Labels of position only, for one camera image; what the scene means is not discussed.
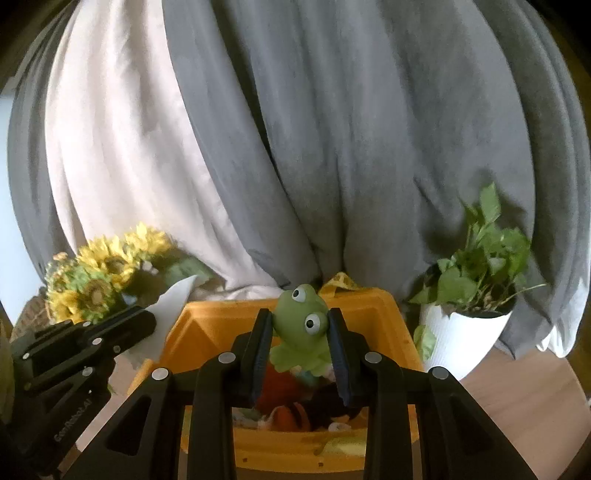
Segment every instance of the wooden surface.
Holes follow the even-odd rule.
[[[493,349],[462,384],[539,480],[556,480],[591,432],[583,390],[553,353],[536,350],[514,361]]]

